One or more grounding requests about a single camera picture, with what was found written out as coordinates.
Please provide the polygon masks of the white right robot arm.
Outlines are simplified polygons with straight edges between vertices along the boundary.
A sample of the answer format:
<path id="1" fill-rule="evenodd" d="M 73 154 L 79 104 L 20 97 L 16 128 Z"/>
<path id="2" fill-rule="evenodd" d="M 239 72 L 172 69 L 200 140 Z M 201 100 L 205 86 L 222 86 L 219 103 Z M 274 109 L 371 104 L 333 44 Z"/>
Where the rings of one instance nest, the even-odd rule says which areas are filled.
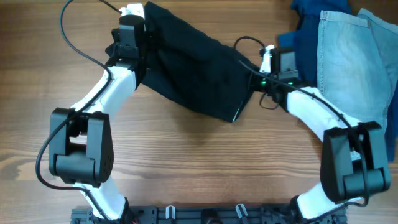
<path id="1" fill-rule="evenodd" d="M 366 207 L 371 196 L 389 189 L 386 143 L 378 123 L 364 123 L 342 112 L 317 88 L 298 81 L 251 72 L 251 85 L 322 142 L 320 183 L 294 197 L 278 216 L 294 223 L 317 222 L 347 207 Z"/>

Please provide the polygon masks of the black shorts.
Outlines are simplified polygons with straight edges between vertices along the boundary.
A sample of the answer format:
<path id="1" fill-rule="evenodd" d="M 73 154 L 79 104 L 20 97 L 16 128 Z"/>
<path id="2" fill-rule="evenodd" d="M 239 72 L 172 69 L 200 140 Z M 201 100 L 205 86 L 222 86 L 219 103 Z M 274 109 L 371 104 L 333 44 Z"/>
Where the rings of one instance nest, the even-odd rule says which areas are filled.
<path id="1" fill-rule="evenodd" d="M 141 83 L 192 111 L 235 122 L 253 94 L 249 77 L 258 67 L 169 10 L 143 6 L 153 49 Z"/>

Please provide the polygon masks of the dark blue garment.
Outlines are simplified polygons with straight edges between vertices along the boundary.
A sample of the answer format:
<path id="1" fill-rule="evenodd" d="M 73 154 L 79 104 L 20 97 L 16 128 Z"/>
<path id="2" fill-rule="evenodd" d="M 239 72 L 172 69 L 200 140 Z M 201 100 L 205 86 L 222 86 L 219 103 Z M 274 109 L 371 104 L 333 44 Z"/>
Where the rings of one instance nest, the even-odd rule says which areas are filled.
<path id="1" fill-rule="evenodd" d="M 338 11 L 352 16 L 357 16 L 358 14 L 353 14 L 348 1 L 294 0 L 290 7 L 297 12 L 300 18 L 297 30 L 281 34 L 278 37 L 279 45 L 281 47 L 294 48 L 296 64 L 301 79 L 308 82 L 311 86 L 318 88 L 317 46 L 320 13 L 322 11 Z M 395 159 L 397 139 L 397 84 L 387 111 L 387 127 L 383 128 L 383 130 L 386 140 L 387 157 L 392 162 Z"/>

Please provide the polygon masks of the light blue denim shorts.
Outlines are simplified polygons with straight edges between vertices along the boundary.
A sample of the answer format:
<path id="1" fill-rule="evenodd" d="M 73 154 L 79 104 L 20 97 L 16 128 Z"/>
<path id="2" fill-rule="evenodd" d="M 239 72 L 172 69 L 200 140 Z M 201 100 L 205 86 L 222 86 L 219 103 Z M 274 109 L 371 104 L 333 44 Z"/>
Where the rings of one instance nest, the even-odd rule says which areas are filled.
<path id="1" fill-rule="evenodd" d="M 397 84 L 397 26 L 366 9 L 357 16 L 322 11 L 317 87 L 344 113 L 387 127 Z"/>

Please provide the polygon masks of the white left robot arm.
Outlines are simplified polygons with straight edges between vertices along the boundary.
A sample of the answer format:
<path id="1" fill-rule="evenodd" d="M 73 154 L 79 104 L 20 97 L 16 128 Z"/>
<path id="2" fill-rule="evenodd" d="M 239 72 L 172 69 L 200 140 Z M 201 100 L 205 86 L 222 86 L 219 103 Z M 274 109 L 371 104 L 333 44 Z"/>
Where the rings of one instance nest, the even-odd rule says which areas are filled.
<path id="1" fill-rule="evenodd" d="M 49 150 L 49 171 L 65 183 L 63 190 L 79 190 L 92 207 L 94 223 L 135 223 L 129 202 L 111 178 L 114 149 L 111 118 L 134 93 L 145 74 L 144 26 L 121 25 L 112 31 L 104 74 L 90 92 L 71 108 L 56 108 L 50 116 L 50 135 L 36 162 Z"/>

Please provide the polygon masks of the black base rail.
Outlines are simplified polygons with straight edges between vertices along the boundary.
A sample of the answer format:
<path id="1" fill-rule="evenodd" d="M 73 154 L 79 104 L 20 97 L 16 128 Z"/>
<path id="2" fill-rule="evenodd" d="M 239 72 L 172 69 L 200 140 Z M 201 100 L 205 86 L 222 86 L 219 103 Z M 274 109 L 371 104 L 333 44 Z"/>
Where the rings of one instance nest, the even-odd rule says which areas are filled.
<path id="1" fill-rule="evenodd" d="M 287 204 L 265 204 L 261 206 L 235 207 L 168 207 L 134 206 L 127 215 L 127 223 L 306 223 L 298 213 L 288 214 Z"/>

